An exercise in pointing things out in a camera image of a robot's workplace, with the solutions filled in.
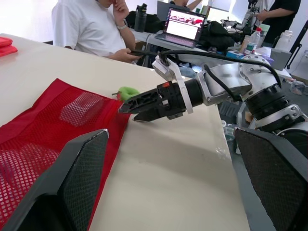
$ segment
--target wristwatch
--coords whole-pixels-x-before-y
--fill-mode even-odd
[[[119,30],[123,30],[125,29],[126,27],[128,27],[128,24],[127,24],[127,21],[124,19],[124,23],[125,25],[124,26],[116,26]]]

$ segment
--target red cloth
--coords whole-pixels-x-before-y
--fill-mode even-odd
[[[5,47],[0,47],[0,57],[8,55],[8,54],[12,54],[18,52],[16,47],[13,46],[5,46]]]
[[[13,43],[10,38],[0,37],[0,47],[6,47]]]
[[[0,229],[68,141],[107,128],[109,140],[91,224],[128,123],[129,115],[117,112],[121,104],[56,79],[31,108],[0,128]]]
[[[13,40],[0,37],[0,57],[18,52],[17,48],[12,46]]]

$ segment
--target green toy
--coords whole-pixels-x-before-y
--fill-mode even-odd
[[[134,97],[139,94],[140,92],[134,88],[121,87],[119,91],[113,95],[117,95],[118,100],[126,101],[129,100],[131,97]]]

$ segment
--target white bottle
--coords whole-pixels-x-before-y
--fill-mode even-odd
[[[246,50],[244,51],[245,54],[253,54],[255,53],[255,50],[257,48],[257,45],[259,43],[260,37],[261,37],[261,31],[262,29],[258,27],[256,31],[251,35],[250,41],[246,47]]]
[[[291,41],[291,38],[293,37],[293,32],[286,30],[285,32],[282,32],[280,39],[278,40],[275,49],[281,50],[281,51],[288,51],[289,48],[289,42]]]

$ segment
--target white t-shirt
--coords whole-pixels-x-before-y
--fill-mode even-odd
[[[96,0],[59,0],[52,10],[53,44],[99,56],[126,48],[116,27],[113,6]]]

